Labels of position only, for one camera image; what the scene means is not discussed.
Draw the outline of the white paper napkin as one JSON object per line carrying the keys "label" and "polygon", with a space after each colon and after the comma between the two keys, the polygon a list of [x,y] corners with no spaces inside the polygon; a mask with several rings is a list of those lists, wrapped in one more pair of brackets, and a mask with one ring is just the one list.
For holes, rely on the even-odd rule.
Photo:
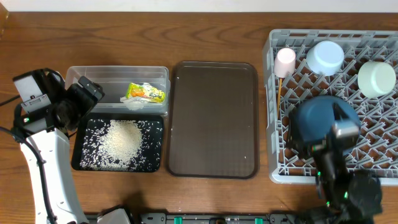
{"label": "white paper napkin", "polygon": [[149,104],[147,100],[141,97],[126,98],[124,96],[120,98],[120,102],[124,103],[126,107],[132,111],[143,109],[145,105]]}

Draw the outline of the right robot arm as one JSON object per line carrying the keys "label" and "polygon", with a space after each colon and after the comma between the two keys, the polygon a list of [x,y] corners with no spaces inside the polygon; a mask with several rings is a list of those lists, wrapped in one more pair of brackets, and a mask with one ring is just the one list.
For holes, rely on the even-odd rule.
{"label": "right robot arm", "polygon": [[333,104],[334,121],[320,140],[305,142],[298,116],[289,114],[287,146],[301,158],[313,158],[318,174],[317,191],[326,205],[309,209],[297,216],[296,223],[373,223],[382,213],[381,181],[374,174],[360,170],[350,173],[343,151],[356,145],[357,125],[338,103]]}

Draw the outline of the wooden chopstick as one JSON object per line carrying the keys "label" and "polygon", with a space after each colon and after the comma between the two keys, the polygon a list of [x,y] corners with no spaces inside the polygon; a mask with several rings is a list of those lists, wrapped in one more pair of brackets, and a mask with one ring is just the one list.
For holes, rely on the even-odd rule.
{"label": "wooden chopstick", "polygon": [[280,114],[280,97],[281,97],[281,91],[282,91],[282,82],[283,78],[279,78],[279,86],[278,86],[278,94],[277,94],[277,119],[279,119]]}

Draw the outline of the light blue small bowl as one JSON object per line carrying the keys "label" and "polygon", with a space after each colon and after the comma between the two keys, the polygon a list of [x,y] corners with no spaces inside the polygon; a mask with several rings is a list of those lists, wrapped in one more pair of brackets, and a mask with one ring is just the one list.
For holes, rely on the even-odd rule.
{"label": "light blue small bowl", "polygon": [[344,57],[345,55],[340,45],[324,40],[308,51],[306,61],[313,73],[332,76],[341,68]]}

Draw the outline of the mint green small bowl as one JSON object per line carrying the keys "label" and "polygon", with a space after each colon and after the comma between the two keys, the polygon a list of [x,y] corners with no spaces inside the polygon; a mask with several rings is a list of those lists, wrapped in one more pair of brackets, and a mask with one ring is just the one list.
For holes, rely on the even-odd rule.
{"label": "mint green small bowl", "polygon": [[358,86],[367,98],[377,98],[390,93],[396,84],[396,73],[385,62],[369,61],[358,72]]}

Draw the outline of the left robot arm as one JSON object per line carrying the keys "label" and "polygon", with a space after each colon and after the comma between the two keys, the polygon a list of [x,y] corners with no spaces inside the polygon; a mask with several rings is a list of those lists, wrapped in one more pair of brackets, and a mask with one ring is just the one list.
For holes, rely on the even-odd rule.
{"label": "left robot arm", "polygon": [[19,143],[27,161],[36,223],[88,223],[70,168],[70,135],[104,97],[86,77],[65,86],[56,71],[38,69],[12,79],[22,103],[11,129],[1,131]]}

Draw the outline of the green yellow snack wrapper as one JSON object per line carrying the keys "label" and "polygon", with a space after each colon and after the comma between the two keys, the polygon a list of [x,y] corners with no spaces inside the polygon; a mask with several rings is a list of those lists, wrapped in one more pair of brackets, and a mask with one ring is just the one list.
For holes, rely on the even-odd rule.
{"label": "green yellow snack wrapper", "polygon": [[125,98],[142,100],[149,103],[162,103],[165,100],[165,93],[149,83],[143,83],[142,85],[130,83]]}

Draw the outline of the pink plastic cup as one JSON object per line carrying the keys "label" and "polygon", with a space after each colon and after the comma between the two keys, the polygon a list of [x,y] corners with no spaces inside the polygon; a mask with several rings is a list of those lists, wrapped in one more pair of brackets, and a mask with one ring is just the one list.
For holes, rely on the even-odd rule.
{"label": "pink plastic cup", "polygon": [[274,60],[274,73],[279,78],[292,75],[295,70],[296,54],[291,48],[280,49]]}

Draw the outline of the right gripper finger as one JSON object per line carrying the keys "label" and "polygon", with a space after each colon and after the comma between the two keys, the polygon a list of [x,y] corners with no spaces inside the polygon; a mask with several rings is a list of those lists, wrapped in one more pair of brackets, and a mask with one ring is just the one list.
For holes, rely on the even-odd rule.
{"label": "right gripper finger", "polygon": [[332,105],[333,108],[333,116],[335,121],[352,121],[354,122],[354,118],[352,118],[351,113],[354,113],[354,109],[347,103],[342,104],[334,102]]}
{"label": "right gripper finger", "polygon": [[289,130],[287,139],[288,148],[300,147],[300,131],[293,113],[289,114]]}

